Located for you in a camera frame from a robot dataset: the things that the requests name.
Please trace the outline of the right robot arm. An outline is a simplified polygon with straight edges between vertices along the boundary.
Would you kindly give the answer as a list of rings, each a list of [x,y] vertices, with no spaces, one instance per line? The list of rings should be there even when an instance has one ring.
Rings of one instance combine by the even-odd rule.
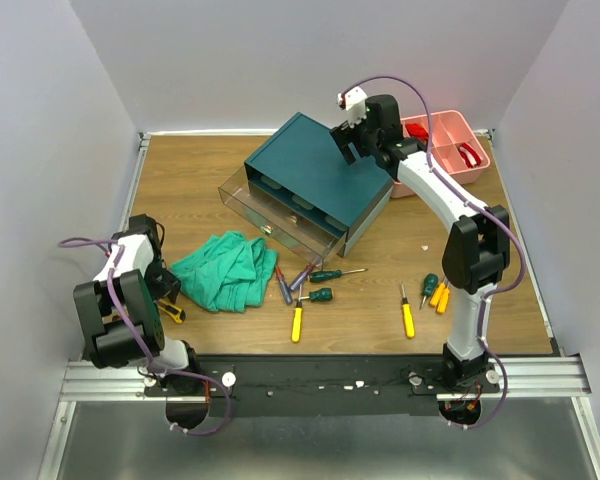
[[[397,100],[354,87],[337,97],[345,121],[331,135],[348,164],[371,156],[442,221],[448,239],[442,269],[456,299],[443,346],[440,379],[460,392],[487,369],[490,297],[510,263],[508,212],[469,194],[433,158],[431,145],[404,134]]]

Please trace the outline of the yellow utility knife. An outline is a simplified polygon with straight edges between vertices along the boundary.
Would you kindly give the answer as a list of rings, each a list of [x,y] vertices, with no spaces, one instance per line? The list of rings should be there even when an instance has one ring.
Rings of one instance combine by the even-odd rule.
[[[156,301],[157,308],[167,314],[175,323],[182,324],[186,320],[186,312],[168,299]]]

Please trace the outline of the clear drawer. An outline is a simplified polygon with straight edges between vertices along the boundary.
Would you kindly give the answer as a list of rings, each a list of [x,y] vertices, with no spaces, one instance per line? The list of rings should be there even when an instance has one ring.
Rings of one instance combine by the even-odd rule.
[[[222,203],[308,262],[326,263],[343,252],[346,235],[304,209],[290,192],[261,175],[239,168],[218,187]]]

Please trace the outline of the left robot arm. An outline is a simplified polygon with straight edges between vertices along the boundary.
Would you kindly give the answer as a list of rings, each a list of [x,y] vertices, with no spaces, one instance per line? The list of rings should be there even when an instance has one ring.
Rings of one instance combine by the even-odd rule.
[[[149,374],[167,375],[177,393],[189,395],[200,387],[202,372],[195,350],[164,332],[161,315],[175,306],[181,291],[162,255],[164,239],[164,226],[139,214],[109,239],[75,237],[60,246],[96,246],[106,257],[102,270],[73,290],[87,360],[98,369],[142,365]]]

